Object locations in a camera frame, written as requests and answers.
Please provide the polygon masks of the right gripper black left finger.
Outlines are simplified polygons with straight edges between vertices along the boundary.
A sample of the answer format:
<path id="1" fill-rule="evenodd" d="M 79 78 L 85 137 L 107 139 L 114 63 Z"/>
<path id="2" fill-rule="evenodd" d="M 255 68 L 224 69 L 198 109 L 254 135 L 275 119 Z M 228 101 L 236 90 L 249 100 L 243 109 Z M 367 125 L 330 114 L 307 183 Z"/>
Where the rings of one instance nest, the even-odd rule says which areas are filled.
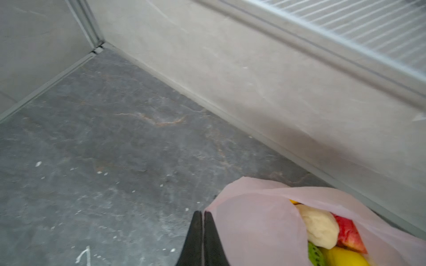
<path id="1" fill-rule="evenodd" d="M 176 266 L 203 265 L 203 218 L 195 211 Z"/>

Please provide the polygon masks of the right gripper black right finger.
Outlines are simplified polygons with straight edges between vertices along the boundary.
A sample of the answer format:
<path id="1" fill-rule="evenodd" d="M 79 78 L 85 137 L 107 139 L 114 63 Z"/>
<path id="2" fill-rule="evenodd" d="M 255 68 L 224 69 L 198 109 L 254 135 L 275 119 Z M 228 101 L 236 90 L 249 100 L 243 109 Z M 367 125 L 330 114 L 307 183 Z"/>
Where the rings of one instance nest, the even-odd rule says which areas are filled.
<path id="1" fill-rule="evenodd" d="M 204 212 L 204 265 L 230 266 L 210 212 Z"/>

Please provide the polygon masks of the pink plastic bag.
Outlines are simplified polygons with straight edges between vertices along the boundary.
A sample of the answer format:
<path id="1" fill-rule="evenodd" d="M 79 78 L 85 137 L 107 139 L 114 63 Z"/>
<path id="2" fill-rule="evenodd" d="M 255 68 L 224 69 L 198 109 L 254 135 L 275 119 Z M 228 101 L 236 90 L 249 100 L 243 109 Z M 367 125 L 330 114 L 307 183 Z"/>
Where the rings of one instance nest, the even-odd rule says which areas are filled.
<path id="1" fill-rule="evenodd" d="M 354 222 L 370 266 L 423 266 L 426 243 L 388 225 L 351 195 L 327 187 L 295 187 L 242 177 L 207 207 L 232 266 L 312 266 L 298 204 Z"/>

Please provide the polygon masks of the green fake kiwi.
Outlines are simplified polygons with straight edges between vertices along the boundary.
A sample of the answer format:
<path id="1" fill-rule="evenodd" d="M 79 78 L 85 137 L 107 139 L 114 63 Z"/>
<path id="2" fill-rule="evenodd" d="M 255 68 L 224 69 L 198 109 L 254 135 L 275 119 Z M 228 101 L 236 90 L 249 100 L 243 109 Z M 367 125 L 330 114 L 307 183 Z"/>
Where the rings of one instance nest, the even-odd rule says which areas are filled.
<path id="1" fill-rule="evenodd" d="M 321 250 L 311 242 L 308 242 L 308 259 L 313 266 L 326 266 Z"/>

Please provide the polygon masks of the cream fake fruit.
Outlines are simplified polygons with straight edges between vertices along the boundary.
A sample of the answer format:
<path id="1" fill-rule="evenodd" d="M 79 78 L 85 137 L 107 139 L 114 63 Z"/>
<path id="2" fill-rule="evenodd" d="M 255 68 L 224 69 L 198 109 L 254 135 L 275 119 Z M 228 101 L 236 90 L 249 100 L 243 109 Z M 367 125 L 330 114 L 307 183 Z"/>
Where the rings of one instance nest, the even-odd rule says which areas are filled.
<path id="1" fill-rule="evenodd" d="M 302 204 L 295 207 L 305 223 L 308 241 L 326 249 L 336 246 L 340 229 L 330 212 Z"/>

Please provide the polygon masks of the yellow fake lemon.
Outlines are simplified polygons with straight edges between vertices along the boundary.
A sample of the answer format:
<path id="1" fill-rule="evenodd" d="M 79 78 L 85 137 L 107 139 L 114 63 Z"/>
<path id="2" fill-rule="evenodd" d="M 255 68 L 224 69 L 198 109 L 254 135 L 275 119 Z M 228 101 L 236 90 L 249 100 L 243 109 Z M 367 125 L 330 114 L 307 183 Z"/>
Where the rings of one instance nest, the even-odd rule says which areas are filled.
<path id="1" fill-rule="evenodd" d="M 370 266 L 368 261 L 357 252 L 340 247 L 320 248 L 327 266 Z"/>

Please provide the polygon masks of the red fake apple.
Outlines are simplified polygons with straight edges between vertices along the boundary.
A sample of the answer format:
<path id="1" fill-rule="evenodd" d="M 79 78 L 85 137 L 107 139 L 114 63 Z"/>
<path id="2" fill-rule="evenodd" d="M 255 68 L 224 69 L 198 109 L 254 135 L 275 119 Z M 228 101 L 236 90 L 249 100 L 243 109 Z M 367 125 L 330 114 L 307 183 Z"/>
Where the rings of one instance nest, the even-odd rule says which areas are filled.
<path id="1" fill-rule="evenodd" d="M 367 254 L 367 249 L 354 222 L 335 214 L 333 216 L 339 226 L 337 246 L 361 254 Z"/>

